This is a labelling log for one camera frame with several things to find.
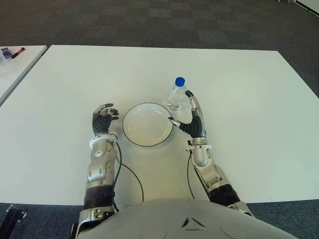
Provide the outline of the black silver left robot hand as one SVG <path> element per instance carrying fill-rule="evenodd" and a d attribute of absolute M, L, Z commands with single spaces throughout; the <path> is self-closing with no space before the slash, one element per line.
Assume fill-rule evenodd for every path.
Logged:
<path fill-rule="evenodd" d="M 95 136 L 109 133 L 111 122 L 118 120 L 119 112 L 112 103 L 103 104 L 96 108 L 92 115 L 92 130 Z"/>

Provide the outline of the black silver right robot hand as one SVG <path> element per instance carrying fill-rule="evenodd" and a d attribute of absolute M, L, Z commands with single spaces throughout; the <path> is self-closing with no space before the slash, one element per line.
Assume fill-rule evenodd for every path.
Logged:
<path fill-rule="evenodd" d="M 173 117 L 168 117 L 168 120 L 178 127 L 183 132 L 189 134 L 192 138 L 206 138 L 206 129 L 204 124 L 204 117 L 197 98 L 190 90 L 185 91 L 191 104 L 192 120 L 190 123 L 182 123 L 175 120 Z"/>

